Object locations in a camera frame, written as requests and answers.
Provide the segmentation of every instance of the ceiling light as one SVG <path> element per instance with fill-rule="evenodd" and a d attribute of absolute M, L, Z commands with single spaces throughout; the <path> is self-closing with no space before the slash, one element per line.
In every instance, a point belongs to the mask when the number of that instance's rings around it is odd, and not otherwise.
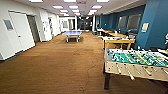
<path fill-rule="evenodd" d="M 88 14 L 88 15 L 93 15 L 93 14 Z"/>
<path fill-rule="evenodd" d="M 61 12 L 60 14 L 66 14 L 66 13 L 62 13 L 62 12 Z"/>
<path fill-rule="evenodd" d="M 52 6 L 53 8 L 56 8 L 56 9 L 61 9 L 63 8 L 62 6 Z"/>
<path fill-rule="evenodd" d="M 29 0 L 30 2 L 43 2 L 43 0 Z"/>
<path fill-rule="evenodd" d="M 72 10 L 73 12 L 79 12 L 79 10 Z"/>
<path fill-rule="evenodd" d="M 60 10 L 61 12 L 68 12 L 68 10 Z"/>
<path fill-rule="evenodd" d="M 94 5 L 92 8 L 93 9 L 100 9 L 102 6 L 101 5 Z"/>
<path fill-rule="evenodd" d="M 69 14 L 64 14 L 64 16 L 69 16 Z"/>
<path fill-rule="evenodd" d="M 108 2 L 109 0 L 97 0 L 97 2 Z"/>
<path fill-rule="evenodd" d="M 77 9 L 78 6 L 69 6 L 69 8 L 71 8 L 71 9 Z"/>
<path fill-rule="evenodd" d="M 64 2 L 76 2 L 76 0 L 64 0 Z"/>
<path fill-rule="evenodd" d="M 80 15 L 80 13 L 74 13 L 74 14 L 76 14 L 76 15 Z"/>
<path fill-rule="evenodd" d="M 89 14 L 94 14 L 94 12 L 89 12 Z"/>
<path fill-rule="evenodd" d="M 96 12 L 97 10 L 90 10 L 90 12 Z"/>

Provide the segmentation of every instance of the light fixture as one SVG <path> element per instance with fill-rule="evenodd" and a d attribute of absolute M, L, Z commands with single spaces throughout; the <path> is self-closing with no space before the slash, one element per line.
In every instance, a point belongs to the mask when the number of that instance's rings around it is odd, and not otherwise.
<path fill-rule="evenodd" d="M 30 2 L 43 2 L 43 0 L 29 0 Z"/>
<path fill-rule="evenodd" d="M 64 16 L 69 16 L 69 14 L 64 14 Z"/>
<path fill-rule="evenodd" d="M 93 9 L 100 9 L 102 6 L 101 5 L 94 5 L 92 8 Z"/>
<path fill-rule="evenodd" d="M 94 12 L 89 12 L 89 14 L 94 14 Z"/>
<path fill-rule="evenodd" d="M 90 12 L 96 12 L 97 10 L 90 10 Z"/>
<path fill-rule="evenodd" d="M 56 9 L 61 9 L 63 8 L 62 6 L 52 6 L 53 8 L 56 8 Z"/>
<path fill-rule="evenodd" d="M 60 10 L 61 12 L 68 12 L 68 10 Z"/>
<path fill-rule="evenodd" d="M 73 12 L 79 12 L 79 10 L 77 9 L 77 10 L 72 10 Z"/>
<path fill-rule="evenodd" d="M 69 8 L 71 8 L 71 9 L 77 9 L 78 6 L 69 6 Z"/>
<path fill-rule="evenodd" d="M 109 0 L 97 0 L 97 2 L 108 2 Z"/>
<path fill-rule="evenodd" d="M 75 15 L 80 15 L 80 13 L 74 13 Z"/>
<path fill-rule="evenodd" d="M 93 14 L 88 14 L 88 15 L 93 15 Z"/>
<path fill-rule="evenodd" d="M 66 13 L 61 12 L 60 14 L 66 14 Z"/>
<path fill-rule="evenodd" d="M 64 2 L 76 2 L 76 0 L 64 0 Z"/>

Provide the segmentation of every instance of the table tennis table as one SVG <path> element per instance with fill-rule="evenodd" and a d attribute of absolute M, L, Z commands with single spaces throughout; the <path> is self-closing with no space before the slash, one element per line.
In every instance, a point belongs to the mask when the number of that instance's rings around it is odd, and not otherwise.
<path fill-rule="evenodd" d="M 76 42 L 79 41 L 80 35 L 82 34 L 82 31 L 80 30 L 70 30 L 62 33 L 62 35 L 66 35 L 66 41 L 68 42 L 69 38 L 76 38 Z"/>

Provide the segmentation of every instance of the brown floor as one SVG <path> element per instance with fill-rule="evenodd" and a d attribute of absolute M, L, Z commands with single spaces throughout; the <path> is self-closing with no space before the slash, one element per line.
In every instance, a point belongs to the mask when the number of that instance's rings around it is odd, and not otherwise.
<path fill-rule="evenodd" d="M 58 35 L 0 64 L 0 94 L 164 94 L 158 81 L 111 75 L 104 90 L 103 41 L 84 32 L 79 42 Z"/>

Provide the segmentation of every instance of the teal wall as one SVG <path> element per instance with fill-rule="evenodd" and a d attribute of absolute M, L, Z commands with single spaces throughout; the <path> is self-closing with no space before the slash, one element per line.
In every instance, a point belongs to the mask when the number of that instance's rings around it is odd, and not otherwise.
<path fill-rule="evenodd" d="M 165 48 L 168 33 L 168 0 L 148 0 L 136 40 L 136 47 L 148 50 L 150 47 Z M 148 30 L 141 32 L 143 23 L 149 23 Z"/>
<path fill-rule="evenodd" d="M 130 15 L 135 15 L 135 14 L 143 15 L 144 9 L 145 9 L 145 5 L 142 5 L 142 6 L 139 6 L 139 7 L 133 8 L 133 9 L 129 9 L 129 10 L 125 10 L 125 11 L 122 11 L 122 12 L 118 12 L 118 13 L 101 15 L 101 17 L 100 17 L 100 24 L 101 25 L 100 26 L 103 29 L 113 28 L 113 29 L 118 30 L 119 29 L 118 28 L 118 20 L 119 20 L 120 16 L 127 16 L 127 20 L 128 20 L 128 17 Z"/>

